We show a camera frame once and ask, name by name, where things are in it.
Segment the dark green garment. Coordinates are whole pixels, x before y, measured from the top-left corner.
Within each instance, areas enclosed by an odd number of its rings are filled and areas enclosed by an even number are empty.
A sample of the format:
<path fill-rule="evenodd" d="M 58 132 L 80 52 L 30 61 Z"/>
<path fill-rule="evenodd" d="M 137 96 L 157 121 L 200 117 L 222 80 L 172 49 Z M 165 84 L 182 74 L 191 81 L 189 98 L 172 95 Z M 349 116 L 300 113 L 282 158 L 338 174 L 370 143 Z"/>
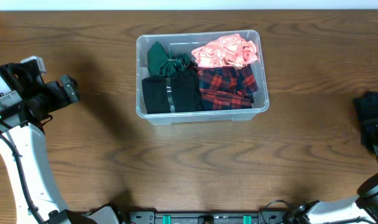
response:
<path fill-rule="evenodd" d="M 191 64 L 187 54 L 167 53 L 156 41 L 147 52 L 148 70 L 151 76 L 171 77 L 176 72 L 185 71 Z"/>

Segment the black garment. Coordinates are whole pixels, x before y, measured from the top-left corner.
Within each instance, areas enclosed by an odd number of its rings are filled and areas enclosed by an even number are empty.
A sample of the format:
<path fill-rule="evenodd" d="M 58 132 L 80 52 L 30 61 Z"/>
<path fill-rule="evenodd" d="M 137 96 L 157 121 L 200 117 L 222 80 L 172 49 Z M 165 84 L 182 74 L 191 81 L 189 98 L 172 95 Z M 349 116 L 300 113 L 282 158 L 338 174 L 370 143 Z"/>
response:
<path fill-rule="evenodd" d="M 198 75 L 192 69 L 176 72 L 171 77 L 145 78 L 142 92 L 148 114 L 203 110 Z"/>

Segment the red plaid flannel shirt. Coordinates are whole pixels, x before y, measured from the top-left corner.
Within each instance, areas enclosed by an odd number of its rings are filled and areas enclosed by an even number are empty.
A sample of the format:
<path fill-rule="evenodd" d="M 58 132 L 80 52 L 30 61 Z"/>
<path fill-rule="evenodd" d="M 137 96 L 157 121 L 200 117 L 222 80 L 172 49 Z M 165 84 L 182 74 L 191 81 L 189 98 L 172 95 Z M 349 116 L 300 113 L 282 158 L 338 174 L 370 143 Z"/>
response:
<path fill-rule="evenodd" d="M 258 86 L 251 67 L 199 68 L 198 78 L 204 110 L 252 108 Z"/>

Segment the pink garment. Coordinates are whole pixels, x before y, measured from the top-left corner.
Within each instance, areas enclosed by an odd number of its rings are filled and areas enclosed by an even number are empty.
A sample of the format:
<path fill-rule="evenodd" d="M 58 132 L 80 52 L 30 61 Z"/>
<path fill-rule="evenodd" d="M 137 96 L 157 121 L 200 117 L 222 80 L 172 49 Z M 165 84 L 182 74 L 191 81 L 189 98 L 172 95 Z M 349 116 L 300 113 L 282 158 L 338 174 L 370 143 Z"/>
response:
<path fill-rule="evenodd" d="M 191 51 L 202 68 L 233 67 L 241 69 L 258 60 L 257 47 L 239 34 L 224 35 Z"/>

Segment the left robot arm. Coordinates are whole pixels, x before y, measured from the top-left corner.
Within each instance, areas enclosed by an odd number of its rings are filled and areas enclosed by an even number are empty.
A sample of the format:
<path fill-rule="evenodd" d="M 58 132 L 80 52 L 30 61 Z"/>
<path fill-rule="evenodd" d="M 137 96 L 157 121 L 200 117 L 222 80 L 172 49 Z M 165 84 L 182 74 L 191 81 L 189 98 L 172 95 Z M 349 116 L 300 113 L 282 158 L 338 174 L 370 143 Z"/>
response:
<path fill-rule="evenodd" d="M 18 223 L 120 223 L 110 205 L 71 211 L 58 190 L 47 157 L 44 124 L 52 112 L 80 100 L 68 75 L 45 83 L 40 57 L 0 66 L 0 155 L 7 168 Z"/>

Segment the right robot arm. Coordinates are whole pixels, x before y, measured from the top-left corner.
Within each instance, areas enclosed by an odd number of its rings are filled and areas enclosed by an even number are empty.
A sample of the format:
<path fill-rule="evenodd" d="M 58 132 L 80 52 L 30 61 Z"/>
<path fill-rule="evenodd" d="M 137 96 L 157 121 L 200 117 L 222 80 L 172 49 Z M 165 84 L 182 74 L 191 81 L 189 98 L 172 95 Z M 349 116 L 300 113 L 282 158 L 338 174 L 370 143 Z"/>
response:
<path fill-rule="evenodd" d="M 365 164 L 350 159 L 340 149 L 331 147 L 305 146 L 299 155 L 291 153 L 286 159 L 301 165 L 298 173 L 307 182 L 318 180 L 317 175 L 325 175 L 325 191 L 335 185 L 344 186 L 344 179 L 351 174 L 363 174 L 369 170 Z M 353 197 L 324 202 L 312 200 L 301 205 L 290 206 L 288 223 L 378 223 L 378 173 L 367 179 Z"/>

